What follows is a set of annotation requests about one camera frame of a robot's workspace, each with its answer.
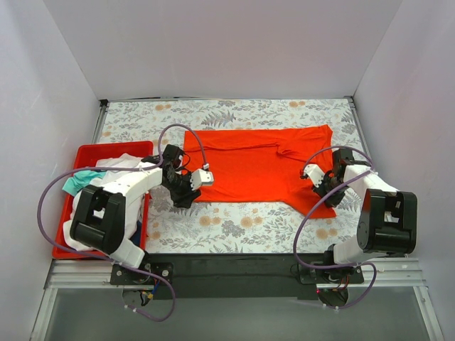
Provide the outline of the blue garment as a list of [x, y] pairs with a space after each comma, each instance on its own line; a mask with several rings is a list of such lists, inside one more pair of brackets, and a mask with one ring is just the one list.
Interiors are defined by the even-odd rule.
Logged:
[[141, 232], [142, 232], [142, 221], [136, 221], [136, 232], [134, 233], [134, 237], [137, 239], [141, 239]]

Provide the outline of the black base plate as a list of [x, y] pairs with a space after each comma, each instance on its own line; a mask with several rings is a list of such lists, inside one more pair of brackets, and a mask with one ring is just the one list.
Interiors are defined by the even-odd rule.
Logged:
[[364, 282], [360, 268], [320, 270], [323, 254], [149, 254], [140, 269], [165, 278], [178, 298], [316, 300], [317, 285], [346, 292]]

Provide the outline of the orange t shirt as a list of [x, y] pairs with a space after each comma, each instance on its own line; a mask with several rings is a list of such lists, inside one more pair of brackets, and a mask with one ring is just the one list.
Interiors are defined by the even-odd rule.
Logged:
[[333, 132], [327, 125], [300, 129], [207, 130], [184, 135], [188, 169], [209, 163], [214, 183], [200, 202], [283, 202], [303, 215], [319, 201], [310, 180], [301, 178], [311, 161], [332, 168]]

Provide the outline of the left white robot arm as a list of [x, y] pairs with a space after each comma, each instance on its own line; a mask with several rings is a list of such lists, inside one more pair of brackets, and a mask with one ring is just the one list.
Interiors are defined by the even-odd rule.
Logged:
[[[162, 157], [143, 158], [137, 171], [128, 172], [105, 185], [87, 185], [80, 191], [69, 229], [70, 238], [127, 265], [128, 277], [137, 284], [150, 279], [153, 266], [148, 254], [127, 234], [127, 224], [135, 224], [145, 193], [162, 186], [170, 193], [173, 205], [188, 209], [201, 195], [193, 184], [193, 174], [182, 164], [185, 152], [168, 145]], [[140, 168], [159, 164], [158, 168]]]

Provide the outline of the teal garment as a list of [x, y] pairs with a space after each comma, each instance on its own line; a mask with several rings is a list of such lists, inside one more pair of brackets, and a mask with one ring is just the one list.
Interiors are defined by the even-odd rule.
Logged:
[[104, 171], [82, 170], [69, 177], [63, 185], [63, 191], [75, 197], [85, 186], [94, 179], [103, 179]]

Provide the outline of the floral patterned table mat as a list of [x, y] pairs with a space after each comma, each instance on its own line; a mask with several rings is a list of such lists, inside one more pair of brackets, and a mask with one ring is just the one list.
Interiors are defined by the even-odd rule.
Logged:
[[[152, 141], [181, 145], [186, 127], [287, 129], [330, 126], [335, 145], [363, 148], [348, 99], [243, 99], [111, 102], [99, 142]], [[362, 202], [348, 190], [330, 219], [303, 216], [282, 202], [196, 203], [173, 207], [157, 188], [148, 213], [146, 250], [161, 253], [289, 253], [325, 251], [355, 234]]]

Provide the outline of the white t shirt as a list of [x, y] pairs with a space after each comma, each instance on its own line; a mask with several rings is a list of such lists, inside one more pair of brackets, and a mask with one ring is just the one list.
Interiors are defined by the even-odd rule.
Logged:
[[[141, 162], [140, 157], [131, 156], [128, 153], [123, 153], [119, 158], [106, 158], [100, 159], [96, 162], [96, 167], [105, 167], [105, 168], [136, 168], [139, 163]], [[122, 176], [128, 174], [126, 171], [105, 171], [105, 176], [103, 179], [94, 179], [90, 182], [90, 185], [94, 186], [103, 186], [110, 182], [116, 181], [120, 179]], [[85, 246], [81, 242], [77, 242], [70, 236], [70, 227], [73, 222], [73, 218], [75, 215], [75, 211], [77, 209], [77, 204], [80, 199], [80, 192], [73, 197], [73, 203], [70, 205], [70, 217], [66, 219], [63, 223], [63, 236], [65, 243], [72, 249], [76, 251], [94, 251], [93, 248]], [[137, 220], [140, 218], [139, 210], [142, 206], [142, 201], [144, 199], [144, 195], [140, 198], [137, 198], [134, 202], [132, 202], [129, 206], [127, 206], [126, 211], [126, 222], [125, 222], [125, 237], [131, 239], [136, 232], [136, 223]]]

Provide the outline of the aluminium frame rail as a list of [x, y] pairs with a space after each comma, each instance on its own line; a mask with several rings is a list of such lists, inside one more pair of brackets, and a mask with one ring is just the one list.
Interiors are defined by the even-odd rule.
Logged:
[[[427, 281], [416, 258], [373, 259], [378, 274], [375, 287], [418, 287]], [[105, 261], [57, 260], [50, 266], [45, 289], [114, 288], [112, 265]]]

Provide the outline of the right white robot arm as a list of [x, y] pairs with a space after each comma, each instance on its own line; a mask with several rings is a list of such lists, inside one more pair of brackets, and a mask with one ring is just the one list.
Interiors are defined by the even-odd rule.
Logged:
[[334, 208], [345, 197], [347, 183], [363, 200], [356, 234], [350, 239], [331, 245], [321, 262], [309, 275], [335, 283], [359, 272], [359, 265], [375, 257], [410, 254], [417, 244], [417, 196], [388, 185], [372, 170], [367, 161], [358, 161], [348, 148], [332, 153], [333, 167], [323, 171], [310, 163], [303, 169], [302, 178], [312, 182], [312, 190], [324, 205]]

